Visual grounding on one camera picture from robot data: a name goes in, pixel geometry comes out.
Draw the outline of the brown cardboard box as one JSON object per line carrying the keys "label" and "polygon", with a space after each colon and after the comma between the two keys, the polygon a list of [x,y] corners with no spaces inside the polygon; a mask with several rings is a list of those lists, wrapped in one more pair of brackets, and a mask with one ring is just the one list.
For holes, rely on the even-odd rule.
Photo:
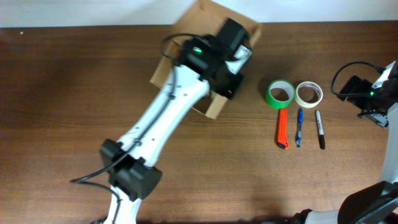
{"label": "brown cardboard box", "polygon": [[[261,36],[260,23],[210,0],[195,1],[185,14],[172,26],[172,33],[215,35],[226,22],[227,18],[231,18],[240,23],[248,31],[250,35],[248,45],[253,49]],[[188,39],[190,38],[175,37],[167,41],[165,44],[165,51],[173,55],[178,55],[179,47],[184,40]],[[162,88],[169,77],[171,69],[170,59],[162,57],[150,82]],[[207,118],[216,119],[227,102],[228,99],[225,96],[212,92],[211,99],[202,99],[192,106],[192,108]]]}

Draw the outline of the beige masking tape roll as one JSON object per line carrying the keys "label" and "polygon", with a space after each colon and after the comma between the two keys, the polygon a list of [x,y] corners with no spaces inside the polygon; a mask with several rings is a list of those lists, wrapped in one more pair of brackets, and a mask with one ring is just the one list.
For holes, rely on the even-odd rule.
{"label": "beige masking tape roll", "polygon": [[[299,95],[299,90],[301,88],[306,88],[306,87],[311,88],[317,94],[317,101],[310,103],[301,98],[301,96]],[[323,90],[321,89],[321,87],[318,84],[316,84],[314,82],[302,82],[297,86],[297,88],[295,90],[295,101],[301,107],[314,108],[322,101],[322,99],[323,99]]]}

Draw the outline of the blue ballpoint pen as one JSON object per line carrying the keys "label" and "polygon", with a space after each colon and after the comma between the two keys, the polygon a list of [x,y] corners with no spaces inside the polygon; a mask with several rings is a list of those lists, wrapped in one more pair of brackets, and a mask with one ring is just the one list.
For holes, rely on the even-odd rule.
{"label": "blue ballpoint pen", "polygon": [[302,125],[303,125],[303,109],[298,110],[298,120],[297,120],[297,133],[295,136],[296,145],[298,148],[302,145]]}

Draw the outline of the green tape roll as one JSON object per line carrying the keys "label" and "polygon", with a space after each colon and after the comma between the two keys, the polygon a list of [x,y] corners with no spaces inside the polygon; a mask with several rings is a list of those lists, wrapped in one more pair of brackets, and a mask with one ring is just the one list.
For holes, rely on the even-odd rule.
{"label": "green tape roll", "polygon": [[[285,101],[277,100],[272,96],[271,90],[279,88],[284,90],[288,95],[288,99]],[[288,107],[292,100],[295,97],[295,88],[293,84],[288,82],[287,80],[274,80],[268,87],[266,94],[265,94],[265,101],[266,103],[274,109],[282,109]]]}

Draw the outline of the red utility knife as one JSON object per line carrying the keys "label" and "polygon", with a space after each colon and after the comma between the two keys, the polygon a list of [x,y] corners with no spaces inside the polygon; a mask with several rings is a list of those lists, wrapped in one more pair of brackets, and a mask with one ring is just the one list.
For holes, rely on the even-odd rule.
{"label": "red utility knife", "polygon": [[277,127],[277,144],[282,149],[289,148],[289,142],[287,140],[287,119],[288,111],[286,108],[279,110],[278,127]]}

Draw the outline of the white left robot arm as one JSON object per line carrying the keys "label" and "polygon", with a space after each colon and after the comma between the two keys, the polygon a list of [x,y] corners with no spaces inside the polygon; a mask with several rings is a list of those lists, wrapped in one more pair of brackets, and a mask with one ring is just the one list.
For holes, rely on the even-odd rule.
{"label": "white left robot arm", "polygon": [[163,89],[140,120],[117,141],[104,141],[99,151],[114,209],[105,223],[136,221],[141,202],[162,177],[155,168],[162,148],[194,104],[208,93],[234,97],[243,79],[239,71],[252,54],[249,39],[248,31],[231,18],[216,35],[189,34],[171,57]]}

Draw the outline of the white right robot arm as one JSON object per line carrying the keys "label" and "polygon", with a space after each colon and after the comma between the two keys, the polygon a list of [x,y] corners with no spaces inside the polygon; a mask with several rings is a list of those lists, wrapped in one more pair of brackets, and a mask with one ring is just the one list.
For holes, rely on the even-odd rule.
{"label": "white right robot arm", "polygon": [[384,163],[378,183],[348,196],[337,210],[316,212],[306,209],[284,223],[397,223],[397,61],[385,67],[361,62],[375,69],[380,77],[371,83],[352,76],[337,92],[337,76],[350,65],[342,66],[331,81],[330,90],[341,101],[349,101],[361,110],[359,118],[367,117],[388,129]]}

